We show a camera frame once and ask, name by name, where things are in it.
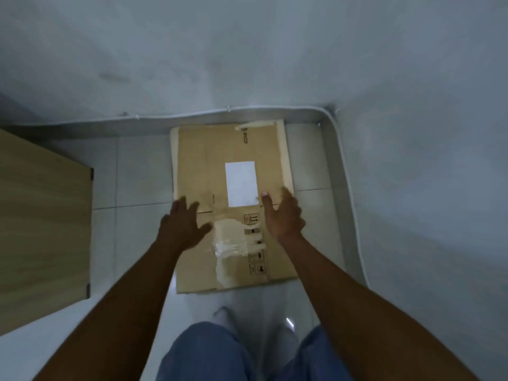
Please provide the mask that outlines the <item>person's right hand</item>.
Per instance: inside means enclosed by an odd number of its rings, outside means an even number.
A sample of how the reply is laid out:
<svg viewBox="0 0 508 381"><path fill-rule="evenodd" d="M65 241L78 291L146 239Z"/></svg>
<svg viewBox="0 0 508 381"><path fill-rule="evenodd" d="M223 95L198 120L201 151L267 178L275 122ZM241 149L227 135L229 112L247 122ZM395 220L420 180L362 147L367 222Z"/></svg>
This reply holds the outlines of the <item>person's right hand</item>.
<svg viewBox="0 0 508 381"><path fill-rule="evenodd" d="M302 239L301 230L305 227L305 221L293 194L285 186L282 187L281 193L281 203L277 209L274 206L275 213L271 217L265 217L265 222L271 236L286 248L290 243Z"/></svg>

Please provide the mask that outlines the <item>person's left hand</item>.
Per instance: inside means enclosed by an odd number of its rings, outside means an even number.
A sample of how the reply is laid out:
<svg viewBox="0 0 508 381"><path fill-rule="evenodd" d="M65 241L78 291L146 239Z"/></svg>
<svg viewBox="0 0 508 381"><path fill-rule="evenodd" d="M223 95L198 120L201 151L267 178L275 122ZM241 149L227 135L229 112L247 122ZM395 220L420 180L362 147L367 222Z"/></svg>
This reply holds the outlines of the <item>person's left hand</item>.
<svg viewBox="0 0 508 381"><path fill-rule="evenodd" d="M161 219L156 244L177 254L197 246L203 240L198 236L202 226L198 224L198 207L199 202L188 205L186 196L175 200L169 214Z"/></svg>

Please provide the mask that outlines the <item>person's right forearm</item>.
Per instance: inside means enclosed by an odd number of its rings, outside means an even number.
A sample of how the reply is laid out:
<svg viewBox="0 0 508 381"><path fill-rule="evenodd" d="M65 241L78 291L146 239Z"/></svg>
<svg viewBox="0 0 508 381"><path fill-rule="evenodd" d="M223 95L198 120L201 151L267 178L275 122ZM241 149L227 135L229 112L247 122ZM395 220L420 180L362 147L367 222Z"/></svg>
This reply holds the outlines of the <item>person's right forearm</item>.
<svg viewBox="0 0 508 381"><path fill-rule="evenodd" d="M353 280L300 233L280 242L356 381L479 381L426 328Z"/></svg>

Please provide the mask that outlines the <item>person's left forearm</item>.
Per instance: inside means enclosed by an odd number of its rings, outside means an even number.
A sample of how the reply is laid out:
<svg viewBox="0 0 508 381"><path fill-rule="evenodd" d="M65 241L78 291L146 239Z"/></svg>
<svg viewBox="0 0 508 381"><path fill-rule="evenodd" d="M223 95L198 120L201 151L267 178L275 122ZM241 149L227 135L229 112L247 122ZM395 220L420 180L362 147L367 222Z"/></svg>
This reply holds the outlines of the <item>person's left forearm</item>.
<svg viewBox="0 0 508 381"><path fill-rule="evenodd" d="M181 241L157 239L78 324L33 381L139 381Z"/></svg>

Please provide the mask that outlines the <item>white paper label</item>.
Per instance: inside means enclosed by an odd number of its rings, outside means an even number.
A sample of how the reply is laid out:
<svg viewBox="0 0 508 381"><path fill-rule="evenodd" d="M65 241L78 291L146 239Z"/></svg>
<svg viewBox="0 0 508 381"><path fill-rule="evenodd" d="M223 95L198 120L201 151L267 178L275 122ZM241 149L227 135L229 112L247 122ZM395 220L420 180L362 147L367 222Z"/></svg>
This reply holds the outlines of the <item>white paper label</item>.
<svg viewBox="0 0 508 381"><path fill-rule="evenodd" d="M254 161L225 163L228 206L258 205L257 175Z"/></svg>

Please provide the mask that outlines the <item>flattened brown cardboard box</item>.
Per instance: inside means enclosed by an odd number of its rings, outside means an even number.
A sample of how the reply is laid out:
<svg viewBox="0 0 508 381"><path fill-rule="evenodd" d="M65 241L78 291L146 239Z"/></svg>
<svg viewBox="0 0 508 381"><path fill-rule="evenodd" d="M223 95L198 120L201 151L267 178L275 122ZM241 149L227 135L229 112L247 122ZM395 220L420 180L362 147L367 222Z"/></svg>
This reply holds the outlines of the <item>flattened brown cardboard box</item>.
<svg viewBox="0 0 508 381"><path fill-rule="evenodd" d="M298 277L266 227L261 193L275 208L294 192L283 120L182 126L170 131L174 199L199 202L198 224L212 231L176 266L176 293L225 291ZM258 205L228 206L225 163L254 161Z"/></svg>

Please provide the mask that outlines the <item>white left shoe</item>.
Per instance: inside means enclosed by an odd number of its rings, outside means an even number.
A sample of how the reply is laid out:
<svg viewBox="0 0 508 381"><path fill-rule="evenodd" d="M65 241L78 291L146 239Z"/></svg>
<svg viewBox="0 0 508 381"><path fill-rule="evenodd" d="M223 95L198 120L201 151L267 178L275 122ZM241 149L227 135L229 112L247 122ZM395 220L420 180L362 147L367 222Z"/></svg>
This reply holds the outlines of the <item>white left shoe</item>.
<svg viewBox="0 0 508 381"><path fill-rule="evenodd" d="M238 324L232 311L228 307L220 307L213 313L211 322L225 328L233 335L238 335Z"/></svg>

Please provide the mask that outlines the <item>white shoe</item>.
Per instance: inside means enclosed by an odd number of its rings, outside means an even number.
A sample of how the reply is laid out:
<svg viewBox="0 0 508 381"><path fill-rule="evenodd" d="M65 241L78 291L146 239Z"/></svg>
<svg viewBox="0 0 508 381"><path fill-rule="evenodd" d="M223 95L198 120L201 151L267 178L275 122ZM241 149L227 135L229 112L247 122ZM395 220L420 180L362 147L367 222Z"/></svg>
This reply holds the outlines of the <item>white shoe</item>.
<svg viewBox="0 0 508 381"><path fill-rule="evenodd" d="M275 324L272 336L276 341L291 340L299 342L298 336L295 333L295 324L292 319L286 316L283 316L280 321Z"/></svg>
<svg viewBox="0 0 508 381"><path fill-rule="evenodd" d="M213 313L211 322L225 328L233 335L238 335L238 324L232 311L228 307L220 307Z"/></svg>

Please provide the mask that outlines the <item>blue trousers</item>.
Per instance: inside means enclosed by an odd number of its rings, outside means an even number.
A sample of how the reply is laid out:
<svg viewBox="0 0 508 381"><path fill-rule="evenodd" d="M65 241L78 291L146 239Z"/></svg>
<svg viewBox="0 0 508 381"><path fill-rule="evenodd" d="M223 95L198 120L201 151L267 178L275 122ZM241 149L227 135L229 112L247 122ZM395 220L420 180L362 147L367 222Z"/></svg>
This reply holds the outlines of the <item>blue trousers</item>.
<svg viewBox="0 0 508 381"><path fill-rule="evenodd" d="M163 357L156 381L257 381L247 348L223 326L191 325ZM296 353L267 381L353 381L322 326L304 338Z"/></svg>

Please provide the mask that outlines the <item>white right shoe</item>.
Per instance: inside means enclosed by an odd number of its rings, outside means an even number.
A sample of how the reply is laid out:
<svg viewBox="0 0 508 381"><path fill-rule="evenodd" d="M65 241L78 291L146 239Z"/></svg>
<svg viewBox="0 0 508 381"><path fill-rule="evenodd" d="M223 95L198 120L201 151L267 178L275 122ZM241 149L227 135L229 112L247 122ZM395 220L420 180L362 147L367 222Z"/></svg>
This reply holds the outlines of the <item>white right shoe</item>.
<svg viewBox="0 0 508 381"><path fill-rule="evenodd" d="M280 321L275 324L272 336L276 341L291 340L299 342L298 336L295 333L295 324L292 319L286 316L283 316Z"/></svg>

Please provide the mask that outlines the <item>light wooden table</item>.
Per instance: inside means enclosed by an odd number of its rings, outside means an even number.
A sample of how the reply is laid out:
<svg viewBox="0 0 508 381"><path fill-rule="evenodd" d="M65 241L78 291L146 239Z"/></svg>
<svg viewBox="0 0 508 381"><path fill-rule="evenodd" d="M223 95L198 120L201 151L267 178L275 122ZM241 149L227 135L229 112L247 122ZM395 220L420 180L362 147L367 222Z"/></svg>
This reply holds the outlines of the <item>light wooden table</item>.
<svg viewBox="0 0 508 381"><path fill-rule="evenodd" d="M93 174L0 129L0 337L90 297Z"/></svg>

